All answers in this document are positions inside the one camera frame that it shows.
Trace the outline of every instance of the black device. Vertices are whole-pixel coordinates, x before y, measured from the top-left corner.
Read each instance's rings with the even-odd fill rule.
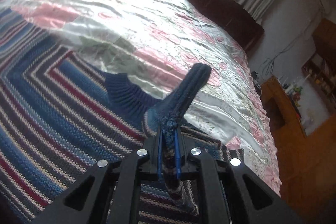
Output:
[[[199,223],[230,224],[230,219],[233,224],[303,223],[239,159],[230,162],[214,160],[209,153],[197,148],[193,139],[181,135],[179,129],[176,142],[180,179],[197,180]],[[159,127],[156,136],[146,139],[142,149],[124,160],[98,161],[48,205],[32,224],[105,224],[109,209],[109,224],[136,224],[141,181],[159,179],[161,154]]]

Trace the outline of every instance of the floral bedspread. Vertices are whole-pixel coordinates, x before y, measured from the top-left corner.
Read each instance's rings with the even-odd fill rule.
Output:
[[[101,70],[127,73],[163,98],[196,62],[211,66],[185,118],[229,149],[279,194],[277,149],[243,49],[186,0],[3,0],[33,24],[68,39]]]

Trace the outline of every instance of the knitted sweater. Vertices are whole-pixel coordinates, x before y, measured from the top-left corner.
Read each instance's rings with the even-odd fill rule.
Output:
[[[140,148],[143,115],[159,102],[125,74],[91,67],[61,38],[10,9],[0,11],[0,83],[0,194],[21,223],[96,161],[120,160]],[[183,119],[181,132],[213,157],[230,157],[218,140]],[[197,205],[194,182],[182,185]],[[198,221],[176,206],[164,183],[143,183],[140,201],[142,223]]]

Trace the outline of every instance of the striped sweater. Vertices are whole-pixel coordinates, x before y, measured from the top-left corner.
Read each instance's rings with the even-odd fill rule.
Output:
[[[61,38],[10,9],[0,11],[0,195],[20,223],[30,222],[96,161],[120,160],[143,144],[141,115],[130,115],[113,96],[128,90],[141,112],[157,99],[125,75],[113,77],[63,47]],[[106,78],[112,79],[109,93]],[[181,131],[214,157],[228,157],[218,140],[187,122]],[[197,204],[194,182],[183,185]],[[174,204],[163,183],[143,184],[140,200],[142,223],[198,222]]]

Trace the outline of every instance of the metal rivet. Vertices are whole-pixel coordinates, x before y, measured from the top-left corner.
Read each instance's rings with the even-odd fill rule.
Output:
[[[106,165],[108,165],[108,163],[109,162],[107,160],[100,160],[100,161],[97,162],[97,165],[99,167],[105,167]]]
[[[199,148],[193,148],[192,150],[190,150],[191,154],[197,156],[200,153],[202,153],[202,151]]]
[[[233,165],[233,166],[238,166],[241,164],[241,161],[237,158],[233,158],[230,160],[230,163]]]
[[[147,150],[146,149],[139,149],[137,152],[136,152],[139,156],[145,156],[147,155]]]

